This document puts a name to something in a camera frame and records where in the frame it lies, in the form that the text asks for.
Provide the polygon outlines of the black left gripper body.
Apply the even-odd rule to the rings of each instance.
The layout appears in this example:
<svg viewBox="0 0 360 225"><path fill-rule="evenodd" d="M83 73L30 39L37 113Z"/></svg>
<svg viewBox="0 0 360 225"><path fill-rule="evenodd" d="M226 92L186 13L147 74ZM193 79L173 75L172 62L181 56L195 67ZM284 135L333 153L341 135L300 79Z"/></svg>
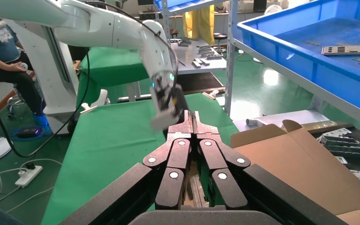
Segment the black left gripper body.
<svg viewBox="0 0 360 225"><path fill-rule="evenodd" d="M185 110L189 110L184 92L180 85L175 85L169 92L168 111L171 120L183 120Z"/></svg>

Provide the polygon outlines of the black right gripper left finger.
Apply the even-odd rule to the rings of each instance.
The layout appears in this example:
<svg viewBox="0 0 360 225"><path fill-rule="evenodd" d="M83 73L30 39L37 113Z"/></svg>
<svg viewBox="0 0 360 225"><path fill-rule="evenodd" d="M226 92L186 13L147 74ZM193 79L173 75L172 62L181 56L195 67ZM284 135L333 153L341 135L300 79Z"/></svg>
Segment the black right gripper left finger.
<svg viewBox="0 0 360 225"><path fill-rule="evenodd" d="M156 210L179 210L184 203L193 133L191 112L185 110L183 122L168 128L166 142L143 159L160 178Z"/></svg>

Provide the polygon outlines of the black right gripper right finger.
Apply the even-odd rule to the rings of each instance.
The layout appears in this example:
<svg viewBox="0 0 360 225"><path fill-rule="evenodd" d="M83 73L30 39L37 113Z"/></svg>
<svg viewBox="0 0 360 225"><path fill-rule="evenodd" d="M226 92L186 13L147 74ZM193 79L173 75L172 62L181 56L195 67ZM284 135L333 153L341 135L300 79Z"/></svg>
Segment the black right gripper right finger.
<svg viewBox="0 0 360 225"><path fill-rule="evenodd" d="M193 134L198 172L209 205L245 210L248 201L234 176L251 166L250 160L224 144L218 128L202 123L198 111L193 112Z"/></svg>

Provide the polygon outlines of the seated person hand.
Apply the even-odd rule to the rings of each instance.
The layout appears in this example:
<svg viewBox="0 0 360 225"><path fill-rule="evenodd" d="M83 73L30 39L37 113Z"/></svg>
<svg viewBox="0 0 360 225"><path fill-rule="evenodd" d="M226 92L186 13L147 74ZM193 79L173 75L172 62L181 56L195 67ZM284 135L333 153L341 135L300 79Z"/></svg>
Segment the seated person hand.
<svg viewBox="0 0 360 225"><path fill-rule="evenodd" d="M26 72L27 71L27 67L23 66L24 63L22 62L17 62L17 63L13 63L8 65L8 71L12 71L12 72Z"/></svg>

